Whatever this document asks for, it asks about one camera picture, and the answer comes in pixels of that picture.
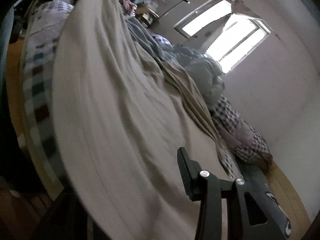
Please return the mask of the tan khaki garment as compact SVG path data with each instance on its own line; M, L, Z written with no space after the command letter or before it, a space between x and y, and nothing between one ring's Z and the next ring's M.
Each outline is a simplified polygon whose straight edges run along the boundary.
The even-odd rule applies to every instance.
M193 239L199 204L177 164L227 178L195 83L135 42L118 0L79 0L54 60L53 123L61 159L92 219L111 239Z

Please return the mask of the dark teal penguin pillow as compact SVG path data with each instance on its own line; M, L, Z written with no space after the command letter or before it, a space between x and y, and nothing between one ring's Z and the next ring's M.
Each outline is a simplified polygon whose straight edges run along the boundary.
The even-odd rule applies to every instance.
M290 220L279 205L279 202L276 200L263 171L259 167L244 162L240 159L237 159L237 163L239 165L241 174L244 176L244 180L252 187L253 191L263 201L263 204L266 206L268 212L275 220L277 227L281 231L281 236L284 239L288 239L292 231Z

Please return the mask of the wooden headboard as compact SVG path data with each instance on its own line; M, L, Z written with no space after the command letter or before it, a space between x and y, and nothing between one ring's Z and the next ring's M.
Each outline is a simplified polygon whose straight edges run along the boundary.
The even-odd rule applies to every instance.
M311 221L300 196L274 161L266 178L276 200L291 222L292 232L289 239L302 239L310 227Z

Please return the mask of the plaid folded quilt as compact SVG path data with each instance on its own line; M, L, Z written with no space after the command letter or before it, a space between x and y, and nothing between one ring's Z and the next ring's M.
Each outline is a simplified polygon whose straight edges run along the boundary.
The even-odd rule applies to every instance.
M242 118L229 100L220 96L210 113L231 152L243 162L268 172L273 157L266 140Z

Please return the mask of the window with curtain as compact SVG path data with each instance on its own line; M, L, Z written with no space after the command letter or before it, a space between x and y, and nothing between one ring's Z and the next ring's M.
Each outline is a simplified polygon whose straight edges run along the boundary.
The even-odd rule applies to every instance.
M174 25L183 45L214 59L227 74L272 33L241 0L209 0Z

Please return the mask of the light blue grey garment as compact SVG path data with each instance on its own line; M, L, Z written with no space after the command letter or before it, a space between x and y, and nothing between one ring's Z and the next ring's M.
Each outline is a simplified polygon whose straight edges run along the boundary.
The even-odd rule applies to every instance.
M146 29L136 18L125 19L132 39L145 49L152 57L162 61L174 60L172 44L168 39Z

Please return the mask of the stacked cardboard boxes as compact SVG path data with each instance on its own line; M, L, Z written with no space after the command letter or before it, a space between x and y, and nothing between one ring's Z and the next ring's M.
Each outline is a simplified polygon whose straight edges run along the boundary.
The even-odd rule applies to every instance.
M144 23L148 28L158 23L159 16L156 12L157 9L152 9L153 0L145 0L143 3L136 4L137 10L135 17L140 22Z

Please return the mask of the pink cloth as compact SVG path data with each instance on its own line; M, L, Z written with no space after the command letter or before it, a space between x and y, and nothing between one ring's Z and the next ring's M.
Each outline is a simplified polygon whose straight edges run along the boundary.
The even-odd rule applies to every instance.
M128 16L135 16L137 6L132 3L130 0L118 0L121 6L121 10L125 15Z

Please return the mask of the plaid checkered bed sheet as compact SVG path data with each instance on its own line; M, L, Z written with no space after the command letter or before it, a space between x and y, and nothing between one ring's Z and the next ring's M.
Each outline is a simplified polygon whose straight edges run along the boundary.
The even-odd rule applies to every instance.
M56 46L73 6L46 2L30 17L20 60L22 116L27 149L52 200L67 183L52 122L52 81Z

